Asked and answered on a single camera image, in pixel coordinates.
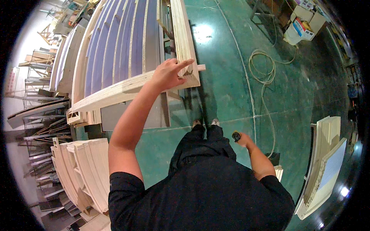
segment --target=wooden frame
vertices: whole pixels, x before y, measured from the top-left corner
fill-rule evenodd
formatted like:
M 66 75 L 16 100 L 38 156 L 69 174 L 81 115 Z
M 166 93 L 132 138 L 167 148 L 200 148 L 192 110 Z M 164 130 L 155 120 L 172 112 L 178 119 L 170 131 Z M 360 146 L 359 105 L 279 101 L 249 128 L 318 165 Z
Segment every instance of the wooden frame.
M 183 0 L 171 0 L 174 37 L 176 42 L 176 55 L 179 62 L 194 59 L 195 50 L 190 31 L 190 25 Z M 73 89 L 72 89 L 72 111 L 93 111 L 102 107 L 133 99 L 141 87 L 149 81 L 154 71 L 149 71 L 121 82 L 106 87 L 84 98 L 84 83 L 86 72 L 86 52 L 89 44 L 89 35 L 95 27 L 98 14 L 102 11 L 102 5 L 95 10 L 86 28 L 75 67 Z M 179 76 L 187 79 L 185 84 L 171 90 L 184 89 L 200 86 L 198 66 L 196 61 L 179 72 Z

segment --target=black pants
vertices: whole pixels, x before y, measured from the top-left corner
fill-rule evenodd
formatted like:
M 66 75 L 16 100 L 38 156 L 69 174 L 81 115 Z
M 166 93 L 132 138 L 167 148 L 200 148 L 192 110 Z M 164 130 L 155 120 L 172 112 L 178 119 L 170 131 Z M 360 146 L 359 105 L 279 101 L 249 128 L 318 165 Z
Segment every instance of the black pants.
M 226 156 L 236 160 L 236 154 L 229 143 L 230 140 L 223 136 L 220 126 L 211 125 L 207 129 L 206 140 L 203 139 L 204 132 L 203 125 L 198 124 L 185 134 L 169 164 L 169 175 L 188 163 L 198 162 L 212 156 Z

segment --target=hand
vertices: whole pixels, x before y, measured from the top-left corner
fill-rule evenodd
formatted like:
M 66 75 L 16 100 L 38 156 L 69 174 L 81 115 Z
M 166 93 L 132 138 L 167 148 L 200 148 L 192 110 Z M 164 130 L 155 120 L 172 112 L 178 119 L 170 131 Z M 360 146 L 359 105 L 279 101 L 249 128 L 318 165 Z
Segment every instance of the hand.
M 246 148 L 250 148 L 253 145 L 255 145 L 252 139 L 247 134 L 243 132 L 239 132 L 239 134 L 240 134 L 240 140 L 238 140 L 237 144 L 239 144 L 242 147 L 246 147 Z
M 168 59 L 155 69 L 150 83 L 160 92 L 184 84 L 186 79 L 179 78 L 177 74 L 181 69 L 189 66 L 193 62 L 193 59 L 188 59 L 177 64 L 177 59 Z

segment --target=white wall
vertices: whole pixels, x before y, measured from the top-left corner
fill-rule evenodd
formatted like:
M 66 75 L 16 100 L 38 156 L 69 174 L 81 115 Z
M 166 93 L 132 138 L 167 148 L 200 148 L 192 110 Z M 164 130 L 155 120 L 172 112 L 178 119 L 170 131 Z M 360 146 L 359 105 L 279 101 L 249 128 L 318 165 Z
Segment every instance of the white wall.
M 48 6 L 40 5 L 39 7 L 46 8 Z M 33 50 L 39 50 L 40 47 L 50 49 L 49 46 L 43 38 L 37 33 L 42 31 L 49 23 L 52 22 L 51 17 L 46 17 L 46 13 L 40 12 L 38 9 L 35 9 L 32 16 L 23 26 L 23 29 L 20 35 L 17 38 L 16 44 L 13 47 L 13 53 L 11 56 L 11 60 L 8 63 L 8 67 L 18 67 L 18 64 L 24 62 L 24 59 L 27 54 L 32 55 Z M 19 75 L 16 82 L 16 89 L 15 91 L 23 90 L 24 89 L 24 80 L 27 78 L 28 74 L 28 67 L 20 67 L 19 68 Z M 23 97 L 24 91 L 16 92 L 16 96 Z M 5 131 L 12 131 L 12 130 L 22 130 L 24 126 L 20 126 L 18 128 L 12 129 L 6 118 L 9 115 L 17 113 L 24 109 L 23 101 L 17 98 L 4 98 L 3 103 L 3 112 L 4 112 L 4 130 Z

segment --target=epoxy floor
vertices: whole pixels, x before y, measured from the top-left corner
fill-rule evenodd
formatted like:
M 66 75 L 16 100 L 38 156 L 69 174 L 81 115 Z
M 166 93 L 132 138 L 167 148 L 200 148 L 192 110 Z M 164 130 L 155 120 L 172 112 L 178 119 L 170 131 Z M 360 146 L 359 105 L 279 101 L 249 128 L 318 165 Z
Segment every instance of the epoxy floor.
M 180 91 L 185 98 L 183 102 L 170 102 L 170 128 L 144 130 L 136 155 L 146 188 L 167 176 L 174 150 L 183 135 L 191 130 L 192 121 L 196 118 L 202 117 L 205 123 L 218 118 L 224 136 L 230 140 L 235 130 L 254 138 L 253 112 L 245 72 L 221 11 L 213 0 L 185 0 L 185 4 L 198 64 L 205 64 L 206 70 L 200 73 L 201 87 Z M 275 30 L 271 18 L 254 17 L 254 22 L 250 21 L 250 1 L 220 0 L 219 7 L 234 33 L 247 70 L 255 104 L 257 145 L 262 152 L 269 153 L 273 145 L 271 124 L 262 105 L 262 84 L 250 74 L 248 59 L 253 50 L 262 49 L 273 59 L 286 62 L 294 57 L 296 48 L 282 40 L 283 34 L 279 29 L 274 45 Z M 269 72 L 272 67 L 266 57 L 256 57 L 254 64 L 261 72 Z M 274 152 L 280 153 L 279 164 L 284 169 L 281 183 L 295 202 L 309 162 L 310 124 L 328 115 L 341 116 L 341 138 L 349 140 L 351 136 L 354 125 L 347 119 L 349 98 L 346 83 L 340 58 L 326 29 L 313 41 L 300 42 L 295 60 L 290 65 L 276 63 L 276 76 L 266 88 L 264 99 L 275 127 Z M 103 135 L 92 132 L 92 128 L 85 129 L 87 132 L 90 130 L 90 139 Z M 87 139 L 83 129 L 79 130 L 79 139 Z M 237 154 L 237 161 L 250 167 L 246 149 L 233 142 L 231 146 Z M 344 157 L 337 183 L 348 176 L 350 158 L 347 155 Z M 333 203 L 340 207 L 338 193 L 333 192 L 330 199 L 305 220 L 301 221 L 294 215 L 287 230 L 320 229 L 335 215 L 337 207 L 325 212 Z

